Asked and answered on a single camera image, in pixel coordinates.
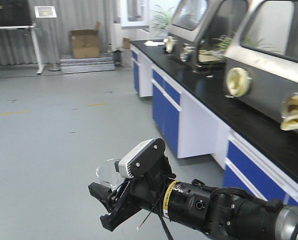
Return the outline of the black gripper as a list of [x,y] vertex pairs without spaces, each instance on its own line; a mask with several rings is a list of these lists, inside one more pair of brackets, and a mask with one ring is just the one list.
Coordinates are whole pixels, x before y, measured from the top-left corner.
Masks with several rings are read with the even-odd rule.
[[109,209],[108,214],[100,217],[100,221],[106,230],[114,231],[141,210],[156,214],[163,220],[163,200],[167,184],[175,177],[168,157],[163,156],[143,176],[124,178],[115,190],[95,182],[88,186],[88,190],[92,197]]

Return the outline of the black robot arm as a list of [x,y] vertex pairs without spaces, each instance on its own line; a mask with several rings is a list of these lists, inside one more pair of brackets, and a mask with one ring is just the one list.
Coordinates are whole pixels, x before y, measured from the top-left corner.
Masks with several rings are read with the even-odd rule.
[[124,180],[117,190],[98,183],[88,189],[106,208],[100,220],[109,231],[147,210],[158,215],[168,239],[172,235],[166,221],[212,240],[298,240],[298,206],[265,201],[236,187],[211,187],[198,179],[178,181],[166,156],[143,176]]

